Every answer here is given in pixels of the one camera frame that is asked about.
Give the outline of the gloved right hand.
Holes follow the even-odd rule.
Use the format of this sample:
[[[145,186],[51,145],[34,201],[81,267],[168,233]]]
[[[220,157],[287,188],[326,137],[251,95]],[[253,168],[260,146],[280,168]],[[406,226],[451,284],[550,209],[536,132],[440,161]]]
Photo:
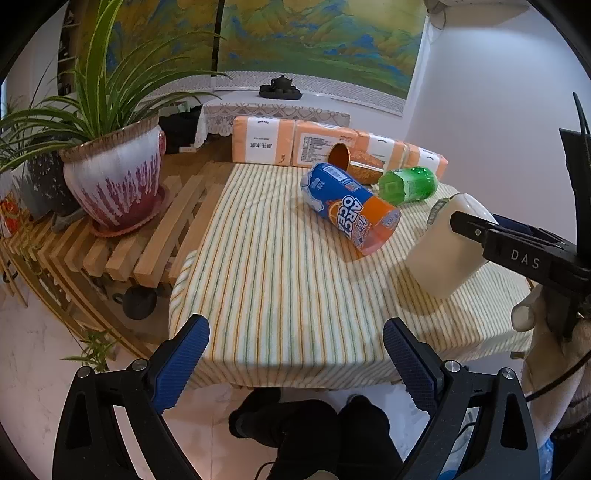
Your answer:
[[[572,340],[557,340],[547,320],[550,301],[543,287],[536,286],[512,310],[513,328],[532,331],[525,354],[522,389],[536,393],[565,374],[590,351],[590,320],[584,318],[573,330]],[[575,426],[590,417],[590,365],[585,364],[552,391],[530,402],[530,412],[538,446],[559,429]]]

